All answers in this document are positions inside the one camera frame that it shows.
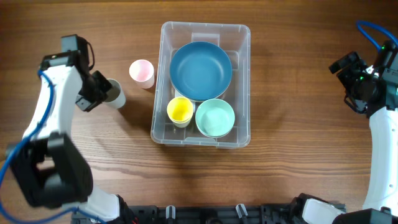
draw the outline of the pink cup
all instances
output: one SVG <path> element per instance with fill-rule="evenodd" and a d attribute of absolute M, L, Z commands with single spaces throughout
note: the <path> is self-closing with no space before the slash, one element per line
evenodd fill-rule
<path fill-rule="evenodd" d="M 154 66 L 147 60 L 136 60 L 130 65 L 129 73 L 141 88 L 150 88 L 155 83 Z"/>

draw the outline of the white cup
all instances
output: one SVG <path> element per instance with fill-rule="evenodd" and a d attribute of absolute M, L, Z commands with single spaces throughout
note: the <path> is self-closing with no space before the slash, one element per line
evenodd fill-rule
<path fill-rule="evenodd" d="M 108 81 L 112 84 L 112 89 L 106 93 L 108 97 L 104 100 L 104 104 L 119 109 L 126 103 L 126 96 L 124 96 L 122 86 L 118 81 L 112 78 L 109 78 Z"/>
<path fill-rule="evenodd" d="M 130 65 L 129 73 L 141 88 L 147 89 L 154 85 L 154 66 L 147 60 L 136 60 Z"/>

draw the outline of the bowl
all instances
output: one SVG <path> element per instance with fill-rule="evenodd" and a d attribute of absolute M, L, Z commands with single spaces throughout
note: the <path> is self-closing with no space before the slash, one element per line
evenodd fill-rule
<path fill-rule="evenodd" d="M 198 107 L 195 120 L 203 135 L 209 138 L 221 138 L 232 130 L 235 113 L 232 106 L 224 100 L 210 99 Z"/>
<path fill-rule="evenodd" d="M 181 47 L 170 63 L 174 88 L 193 101 L 219 97 L 232 80 L 232 64 L 226 52 L 209 42 Z"/>

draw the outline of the yellow cup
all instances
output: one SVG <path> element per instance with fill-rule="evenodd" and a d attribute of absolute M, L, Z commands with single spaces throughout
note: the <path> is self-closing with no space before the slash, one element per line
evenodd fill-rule
<path fill-rule="evenodd" d="M 174 125 L 179 128 L 185 128 L 193 116 L 191 101 L 183 96 L 172 99 L 167 105 L 167 115 Z"/>

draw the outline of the light green cup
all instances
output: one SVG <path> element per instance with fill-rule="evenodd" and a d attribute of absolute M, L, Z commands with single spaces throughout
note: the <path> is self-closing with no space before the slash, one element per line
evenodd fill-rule
<path fill-rule="evenodd" d="M 198 107 L 195 120 L 202 134 L 209 138 L 221 138 L 232 130 L 235 113 L 224 100 L 211 99 Z"/>

